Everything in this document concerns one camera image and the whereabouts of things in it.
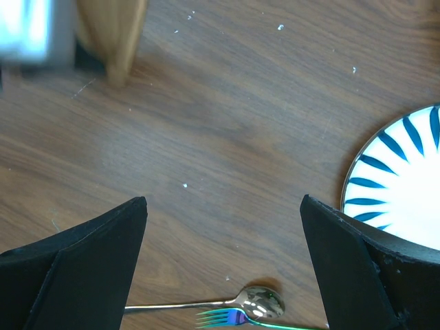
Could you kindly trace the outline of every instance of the white speck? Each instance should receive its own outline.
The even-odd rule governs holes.
[[[75,98],[80,92],[82,92],[84,90],[85,87],[91,85],[94,81],[96,80],[96,78],[90,80],[87,84],[85,84],[84,86],[82,86],[82,88],[76,92],[75,95],[73,95],[71,98]]]

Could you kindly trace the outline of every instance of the fork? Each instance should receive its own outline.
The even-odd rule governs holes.
[[[197,329],[227,327],[233,325],[244,325],[249,323],[251,325],[259,325],[271,329],[290,329],[290,330],[319,330],[300,327],[289,327],[287,325],[278,325],[264,323],[251,319],[244,310],[240,308],[221,308],[213,309],[198,313],[200,317],[197,319]]]

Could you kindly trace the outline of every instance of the spoon handle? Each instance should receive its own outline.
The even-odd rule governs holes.
[[[212,302],[189,302],[185,304],[169,304],[169,305],[138,305],[138,306],[126,306],[125,314],[140,313],[143,311],[161,311],[164,309],[183,309],[183,308],[202,308],[202,307],[216,307],[216,306],[228,306],[233,300],[225,301],[212,301]]]

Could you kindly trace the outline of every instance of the white plate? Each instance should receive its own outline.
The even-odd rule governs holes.
[[[343,213],[440,250],[439,108],[405,115],[367,142],[345,180]]]

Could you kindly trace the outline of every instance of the wooden table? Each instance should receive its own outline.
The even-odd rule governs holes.
[[[264,279],[283,288],[283,321],[325,327],[299,203],[338,206],[368,138],[440,99],[439,31],[429,0],[151,0],[126,89],[5,77],[0,250],[144,195],[129,304]],[[150,313],[122,330],[194,322]]]

